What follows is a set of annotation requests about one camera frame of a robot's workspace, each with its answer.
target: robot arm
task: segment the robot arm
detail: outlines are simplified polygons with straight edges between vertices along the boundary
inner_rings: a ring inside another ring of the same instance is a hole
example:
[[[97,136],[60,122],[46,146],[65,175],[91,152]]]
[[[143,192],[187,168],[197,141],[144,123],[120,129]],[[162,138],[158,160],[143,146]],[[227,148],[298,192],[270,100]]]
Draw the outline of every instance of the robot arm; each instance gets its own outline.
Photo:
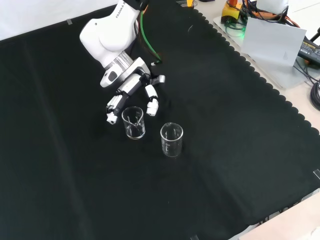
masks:
[[[155,116],[158,110],[158,95],[152,85],[164,83],[165,76],[150,79],[145,62],[140,57],[133,61],[125,52],[136,38],[134,24],[147,4],[148,0],[121,0],[110,16],[90,20],[80,34],[84,47],[106,70],[100,85],[105,88],[123,82],[106,106],[111,124],[116,123],[126,100],[141,86],[145,86],[150,101],[146,113]]]

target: black tablecloth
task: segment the black tablecloth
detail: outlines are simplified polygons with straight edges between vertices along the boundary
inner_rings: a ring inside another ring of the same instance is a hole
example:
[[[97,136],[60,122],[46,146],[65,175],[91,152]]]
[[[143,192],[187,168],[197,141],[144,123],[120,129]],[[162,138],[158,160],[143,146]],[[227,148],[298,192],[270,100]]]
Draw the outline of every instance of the black tablecloth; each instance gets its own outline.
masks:
[[[113,8],[0,46],[1,239],[223,240],[316,189],[319,132],[193,9],[153,1],[148,40],[166,75],[141,140],[105,107],[101,65],[79,34]],[[151,56],[136,44],[132,57]],[[128,106],[146,110],[138,92]],[[178,159],[160,128],[184,129]]]

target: robot finger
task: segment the robot finger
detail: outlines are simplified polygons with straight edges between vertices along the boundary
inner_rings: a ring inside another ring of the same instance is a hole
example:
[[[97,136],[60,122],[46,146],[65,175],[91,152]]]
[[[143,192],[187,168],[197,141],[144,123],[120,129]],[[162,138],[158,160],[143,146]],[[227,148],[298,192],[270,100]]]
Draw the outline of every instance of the robot finger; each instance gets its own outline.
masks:
[[[154,88],[154,86],[147,85],[145,88],[145,92],[149,98],[149,103],[147,105],[146,114],[154,117],[157,114],[158,108],[159,108],[159,102],[158,102],[158,94]]]

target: cable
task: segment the cable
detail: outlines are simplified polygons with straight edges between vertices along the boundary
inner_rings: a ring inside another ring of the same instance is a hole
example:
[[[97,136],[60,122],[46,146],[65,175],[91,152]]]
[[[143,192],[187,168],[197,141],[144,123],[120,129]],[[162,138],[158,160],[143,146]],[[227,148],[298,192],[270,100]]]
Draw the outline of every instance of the cable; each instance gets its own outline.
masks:
[[[144,13],[141,11],[141,13],[140,13],[140,30],[141,30],[142,37],[143,37],[145,43],[147,44],[147,46],[149,47],[149,49],[154,53],[156,58],[161,62],[161,57],[153,49],[153,47],[150,45],[149,41],[146,38],[145,31],[144,31],[144,26],[143,26],[143,18],[144,18]]]
[[[319,95],[319,90],[320,90],[320,80],[315,79],[314,77],[310,76],[308,72],[308,66],[305,66],[305,70],[302,68],[300,63],[295,60],[295,62],[298,64],[299,68],[302,70],[302,72],[294,66],[295,69],[297,69],[300,73],[302,73],[312,84],[311,92],[310,92],[310,100],[312,102],[312,105],[320,111],[320,95]]]
[[[311,88],[310,99],[313,106],[320,111],[319,88],[320,88],[320,83],[316,82]]]
[[[227,28],[230,28],[230,29],[233,29],[233,30],[245,30],[246,29],[245,27],[243,27],[243,28],[233,27],[233,26],[231,26],[231,23],[226,23],[225,26]]]
[[[241,15],[243,19],[245,19],[244,22],[248,21],[248,16],[260,20],[264,20],[268,23],[281,23],[283,22],[284,18],[287,16],[287,12],[289,9],[289,6],[287,6],[281,13],[279,14],[273,14],[268,11],[264,11],[257,8],[257,1],[251,2],[251,0],[242,0],[242,12],[244,12],[244,15]],[[268,19],[266,17],[263,17],[261,13],[264,13],[265,15],[271,15],[268,16]]]

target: black cable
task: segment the black cable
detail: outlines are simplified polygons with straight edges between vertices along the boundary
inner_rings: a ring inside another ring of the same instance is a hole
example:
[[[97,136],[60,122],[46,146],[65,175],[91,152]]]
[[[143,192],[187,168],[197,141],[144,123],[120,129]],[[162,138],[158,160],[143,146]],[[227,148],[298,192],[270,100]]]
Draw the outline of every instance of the black cable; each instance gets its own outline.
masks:
[[[310,99],[313,106],[320,111],[319,82],[316,82],[311,88]]]
[[[233,27],[230,24],[226,24],[225,26],[227,28],[230,28],[230,29],[233,29],[233,30],[245,30],[246,29],[245,27],[243,27],[243,28]]]
[[[287,15],[289,6],[287,6],[281,13],[275,14],[271,19],[265,19],[261,13],[270,13],[268,11],[261,10],[257,8],[257,1],[251,2],[251,0],[247,0],[247,5],[245,4],[245,0],[242,0],[242,12],[245,12],[244,15],[240,15],[241,18],[245,19],[244,22],[248,21],[248,16],[260,20],[264,20],[268,23],[281,23],[284,20],[284,17]],[[253,12],[257,12],[260,17],[257,17]]]
[[[299,68],[303,71],[303,75],[304,75],[306,78],[310,78],[310,81],[312,82],[312,84],[315,84],[312,80],[314,80],[314,81],[316,81],[316,82],[319,81],[319,80],[315,79],[314,77],[310,76],[310,74],[309,74],[309,72],[308,72],[308,67],[307,67],[307,66],[305,67],[306,70],[304,70],[304,68],[301,66],[301,64],[300,64],[297,60],[295,60],[295,62],[296,62],[296,64],[299,66]]]
[[[305,66],[305,70],[302,68],[302,66],[300,65],[300,63],[295,60],[295,62],[298,64],[299,68],[303,71],[301,72],[297,67],[295,67],[295,69],[297,69],[300,73],[302,73],[312,84],[312,88],[311,88],[311,92],[310,92],[310,100],[312,102],[312,105],[318,110],[320,111],[320,95],[319,95],[319,90],[320,90],[320,80],[315,79],[314,77],[310,76],[309,72],[308,72],[308,66]]]

